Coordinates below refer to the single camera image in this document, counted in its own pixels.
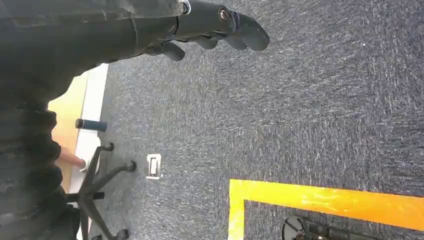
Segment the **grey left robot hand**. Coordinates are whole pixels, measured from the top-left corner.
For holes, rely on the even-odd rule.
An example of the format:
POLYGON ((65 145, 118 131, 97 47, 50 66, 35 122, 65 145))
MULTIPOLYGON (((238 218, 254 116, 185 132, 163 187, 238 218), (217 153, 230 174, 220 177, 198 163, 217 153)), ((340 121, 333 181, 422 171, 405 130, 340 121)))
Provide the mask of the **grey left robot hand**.
POLYGON ((177 42, 263 51, 254 19, 202 0, 3 0, 0 107, 43 109, 74 77, 140 55, 184 58, 177 42))

